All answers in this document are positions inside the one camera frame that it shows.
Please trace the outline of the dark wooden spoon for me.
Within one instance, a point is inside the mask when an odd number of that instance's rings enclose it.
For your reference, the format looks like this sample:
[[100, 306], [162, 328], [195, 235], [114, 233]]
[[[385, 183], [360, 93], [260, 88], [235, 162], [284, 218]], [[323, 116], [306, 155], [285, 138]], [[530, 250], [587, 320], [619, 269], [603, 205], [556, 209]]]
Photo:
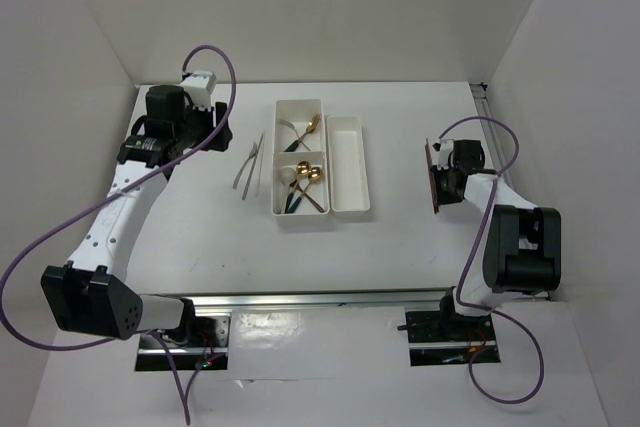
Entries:
[[300, 195], [305, 197], [310, 203], [311, 205], [320, 213], [324, 213], [325, 209], [322, 205], [320, 205], [314, 198], [312, 198], [309, 194], [306, 194], [303, 192], [304, 189], [302, 189], [300, 186], [297, 187], [297, 191], [300, 192]]

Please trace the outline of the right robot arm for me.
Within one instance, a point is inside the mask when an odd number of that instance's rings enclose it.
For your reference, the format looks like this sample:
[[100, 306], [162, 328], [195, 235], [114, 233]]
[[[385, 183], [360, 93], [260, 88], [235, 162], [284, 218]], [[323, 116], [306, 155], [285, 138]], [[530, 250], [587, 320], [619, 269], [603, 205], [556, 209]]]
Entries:
[[468, 203], [481, 212], [458, 284], [439, 302], [436, 326], [448, 339], [481, 326], [502, 304], [556, 290], [561, 282], [561, 215], [539, 207], [485, 166], [478, 140], [426, 147], [434, 211]]

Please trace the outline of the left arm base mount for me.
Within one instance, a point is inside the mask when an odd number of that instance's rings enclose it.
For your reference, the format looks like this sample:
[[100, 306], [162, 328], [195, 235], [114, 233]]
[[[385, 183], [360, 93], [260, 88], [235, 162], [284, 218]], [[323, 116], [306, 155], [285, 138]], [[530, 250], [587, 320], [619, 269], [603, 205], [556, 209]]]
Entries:
[[194, 306], [174, 329], [154, 329], [140, 335], [136, 372], [226, 371], [229, 364], [229, 314], [198, 315]]

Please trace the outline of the gold spoon green handle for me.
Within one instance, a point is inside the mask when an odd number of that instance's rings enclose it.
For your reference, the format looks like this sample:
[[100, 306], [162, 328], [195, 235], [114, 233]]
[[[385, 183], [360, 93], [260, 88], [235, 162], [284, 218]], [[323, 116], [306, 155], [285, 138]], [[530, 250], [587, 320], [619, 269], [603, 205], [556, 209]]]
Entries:
[[294, 183], [291, 184], [290, 186], [290, 192], [288, 194], [287, 200], [286, 200], [286, 210], [285, 213], [287, 212], [288, 208], [291, 205], [292, 202], [292, 198], [294, 195], [294, 192], [296, 190], [296, 187], [298, 185], [298, 182], [307, 176], [307, 174], [309, 173], [310, 169], [311, 169], [311, 164], [308, 161], [302, 161], [299, 162], [296, 166], [296, 168], [293, 168], [296, 171], [297, 174], [297, 179], [295, 180]]
[[307, 175], [307, 185], [301, 191], [299, 197], [292, 202], [287, 212], [294, 213], [297, 210], [300, 203], [302, 202], [303, 198], [306, 196], [309, 189], [319, 184], [323, 180], [323, 177], [324, 177], [324, 172], [321, 167], [318, 167], [318, 166], [312, 167]]

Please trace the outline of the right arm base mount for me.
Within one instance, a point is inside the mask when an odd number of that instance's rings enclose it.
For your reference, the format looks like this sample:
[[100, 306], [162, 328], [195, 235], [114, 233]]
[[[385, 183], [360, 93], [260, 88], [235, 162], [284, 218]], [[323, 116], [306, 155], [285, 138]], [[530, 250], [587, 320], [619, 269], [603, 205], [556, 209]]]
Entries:
[[497, 337], [490, 316], [457, 317], [440, 309], [438, 299], [404, 303], [404, 319], [396, 329], [408, 342], [412, 367], [500, 363]]

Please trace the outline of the large silver fork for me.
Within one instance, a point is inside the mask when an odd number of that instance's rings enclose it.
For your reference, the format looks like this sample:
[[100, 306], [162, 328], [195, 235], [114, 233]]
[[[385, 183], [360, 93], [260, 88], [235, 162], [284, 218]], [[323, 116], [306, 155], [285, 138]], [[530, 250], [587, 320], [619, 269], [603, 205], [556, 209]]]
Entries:
[[[278, 124], [281, 125], [281, 126], [285, 126], [285, 127], [289, 128], [290, 130], [292, 130], [294, 135], [295, 135], [295, 137], [296, 137], [296, 140], [300, 141], [300, 135], [299, 135], [299, 133], [298, 133], [298, 131], [297, 131], [297, 129], [294, 126], [293, 123], [291, 123], [291, 122], [289, 122], [289, 121], [287, 121], [285, 119], [279, 119], [278, 120]], [[304, 143], [304, 141], [302, 141], [300, 145], [302, 145], [307, 151], [311, 151], [311, 149]]]

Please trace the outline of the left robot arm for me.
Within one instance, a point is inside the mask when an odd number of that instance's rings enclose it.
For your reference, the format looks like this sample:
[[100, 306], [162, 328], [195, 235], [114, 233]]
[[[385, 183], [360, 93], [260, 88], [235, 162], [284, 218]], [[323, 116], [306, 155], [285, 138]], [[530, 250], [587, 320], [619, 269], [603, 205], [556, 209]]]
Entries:
[[85, 239], [61, 267], [49, 266], [41, 287], [64, 331], [127, 340], [161, 330], [176, 346], [196, 337], [192, 301], [142, 296], [126, 283], [127, 268], [151, 207], [167, 186], [173, 162], [196, 146], [223, 152], [232, 138], [217, 131], [227, 106], [212, 102], [215, 84], [196, 76], [157, 85], [145, 95], [146, 112], [121, 144], [110, 191]]

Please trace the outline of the white plastic spoon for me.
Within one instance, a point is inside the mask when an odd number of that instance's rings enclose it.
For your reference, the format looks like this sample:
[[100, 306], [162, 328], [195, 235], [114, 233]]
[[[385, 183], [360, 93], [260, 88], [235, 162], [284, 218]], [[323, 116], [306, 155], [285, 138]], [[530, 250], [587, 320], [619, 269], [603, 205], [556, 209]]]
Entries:
[[278, 173], [283, 190], [279, 201], [279, 214], [284, 214], [286, 210], [286, 200], [290, 192], [290, 186], [297, 179], [296, 171], [291, 167], [283, 167]]

